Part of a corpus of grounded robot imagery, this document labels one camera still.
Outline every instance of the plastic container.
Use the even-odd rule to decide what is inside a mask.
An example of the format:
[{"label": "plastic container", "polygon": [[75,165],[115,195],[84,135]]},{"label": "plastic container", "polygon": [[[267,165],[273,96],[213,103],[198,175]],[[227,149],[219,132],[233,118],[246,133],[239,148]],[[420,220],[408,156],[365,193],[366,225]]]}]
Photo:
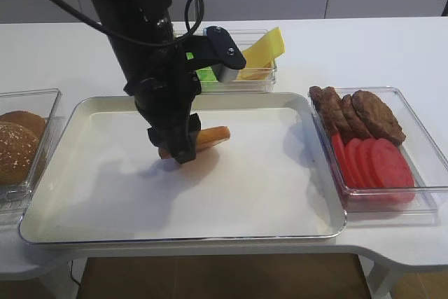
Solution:
[{"label": "plastic container", "polygon": [[[251,47],[256,41],[267,33],[260,31],[229,31],[238,48],[243,51]],[[200,69],[199,78],[213,78],[211,68]],[[207,94],[232,93],[232,92],[272,92],[276,82],[277,64],[272,62],[267,68],[245,68],[239,71],[236,81],[221,83],[218,81],[201,81],[202,92]]]},{"label": "plastic container", "polygon": [[[399,147],[414,177],[414,188],[349,188],[342,178],[333,148],[323,129],[319,115],[314,109],[314,120],[320,133],[321,143],[333,170],[333,178],[347,211],[436,211],[448,198],[448,162],[437,147],[421,121],[413,112],[402,93],[395,88],[336,88],[342,97],[357,90],[375,93],[391,108],[406,134]],[[414,194],[410,202],[390,202],[392,195]]]},{"label": "plastic container", "polygon": [[61,92],[58,89],[0,94],[0,115],[11,111],[28,111],[46,119],[45,130],[24,181],[17,185],[0,186],[0,215],[27,207],[41,177],[42,162],[48,162],[62,131],[63,118],[57,115],[60,97]]}]

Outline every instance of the metal tray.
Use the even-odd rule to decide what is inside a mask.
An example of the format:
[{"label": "metal tray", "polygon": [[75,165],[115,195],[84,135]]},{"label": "metal tray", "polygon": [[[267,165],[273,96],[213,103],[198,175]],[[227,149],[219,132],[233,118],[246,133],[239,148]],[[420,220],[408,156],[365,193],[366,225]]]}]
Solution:
[{"label": "metal tray", "polygon": [[231,139],[178,166],[160,160],[131,97],[80,103],[26,210],[30,244],[316,239],[347,224],[308,101],[200,95],[202,127]]}]

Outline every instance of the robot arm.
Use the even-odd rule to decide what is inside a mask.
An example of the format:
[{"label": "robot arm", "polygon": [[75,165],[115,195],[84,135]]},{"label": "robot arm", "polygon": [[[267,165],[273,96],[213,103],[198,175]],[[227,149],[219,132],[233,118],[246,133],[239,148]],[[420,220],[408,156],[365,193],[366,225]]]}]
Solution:
[{"label": "robot arm", "polygon": [[[191,104],[201,93],[195,70],[212,66],[219,81],[235,79],[246,61],[234,41],[224,29],[208,27],[204,36],[192,35],[177,43],[168,14],[172,0],[92,2],[102,27],[128,38],[109,35],[127,79],[125,92],[134,97],[137,110],[152,126],[150,141],[179,163],[194,160],[201,128],[197,114],[190,115]],[[195,58],[187,60],[187,52]]]}]

